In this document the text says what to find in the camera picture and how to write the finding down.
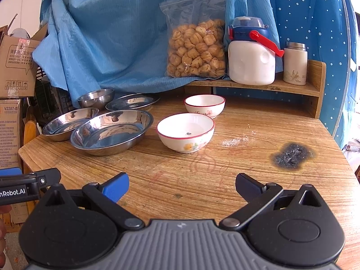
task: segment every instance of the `white canister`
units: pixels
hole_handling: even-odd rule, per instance
[[[268,85],[275,80],[275,53],[254,41],[232,41],[228,48],[229,77],[246,85]]]
[[[305,85],[307,74],[305,44],[287,42],[284,51],[284,81],[295,85]]]

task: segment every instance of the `blue gripper pad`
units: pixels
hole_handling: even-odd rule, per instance
[[[0,176],[16,176],[21,174],[22,171],[19,167],[12,167],[10,169],[0,169]]]
[[[118,202],[129,190],[129,176],[121,172],[101,185],[102,193],[113,202]]]

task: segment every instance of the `metal dish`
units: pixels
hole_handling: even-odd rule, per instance
[[[82,108],[105,109],[105,106],[114,99],[115,91],[112,88],[95,90],[80,96],[77,102]]]
[[[151,105],[156,103],[160,97],[154,93],[130,94],[122,96],[106,105],[107,110],[149,110]]]
[[[52,120],[43,128],[43,135],[53,141],[69,140],[71,133],[81,124],[97,116],[97,108],[78,109]]]
[[[112,155],[137,144],[153,123],[153,116],[141,110],[119,110],[99,115],[71,134],[71,144],[91,155]]]

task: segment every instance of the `white container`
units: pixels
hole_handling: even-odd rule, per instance
[[[207,115],[215,119],[224,109],[225,98],[213,94],[199,94],[186,98],[184,103],[189,113]]]
[[[307,74],[305,44],[287,42],[284,51],[284,81],[294,85],[305,85]]]
[[[246,85],[268,85],[275,80],[275,53],[254,41],[232,41],[228,48],[229,77]]]
[[[202,114],[176,114],[159,122],[157,132],[161,142],[180,153],[200,150],[214,134],[213,119]]]

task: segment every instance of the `red handle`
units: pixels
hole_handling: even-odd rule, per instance
[[[255,40],[258,43],[262,44],[264,47],[267,47],[268,49],[272,50],[275,53],[275,55],[277,55],[278,57],[281,58],[284,55],[283,50],[278,49],[278,46],[274,42],[269,40],[267,37],[261,35],[258,31],[252,30],[249,33],[249,37],[252,40]]]

